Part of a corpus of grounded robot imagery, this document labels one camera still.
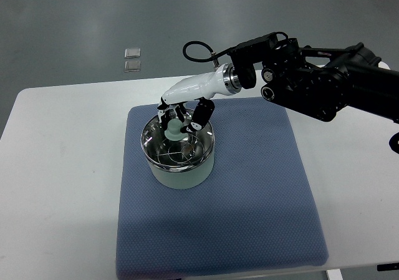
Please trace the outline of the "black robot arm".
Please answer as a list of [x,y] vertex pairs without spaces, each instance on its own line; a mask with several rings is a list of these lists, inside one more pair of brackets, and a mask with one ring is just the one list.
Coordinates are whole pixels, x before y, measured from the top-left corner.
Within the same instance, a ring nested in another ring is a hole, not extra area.
[[262,64],[262,97],[323,122],[349,106],[398,122],[398,72],[381,68],[381,58],[362,43],[345,49],[299,47],[279,33],[228,50],[244,89],[256,84],[254,65]]

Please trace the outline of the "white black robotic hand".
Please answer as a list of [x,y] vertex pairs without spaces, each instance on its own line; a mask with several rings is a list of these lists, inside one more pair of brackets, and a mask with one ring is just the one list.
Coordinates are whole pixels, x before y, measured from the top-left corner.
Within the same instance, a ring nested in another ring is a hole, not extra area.
[[158,104],[158,119],[163,128],[167,128],[173,112],[181,122],[185,121],[185,103],[197,100],[198,104],[191,116],[190,123],[180,129],[181,133],[194,133],[202,130],[209,122],[214,111],[211,100],[216,94],[234,95],[241,91],[241,84],[232,64],[224,64],[216,71],[187,77],[170,89]]

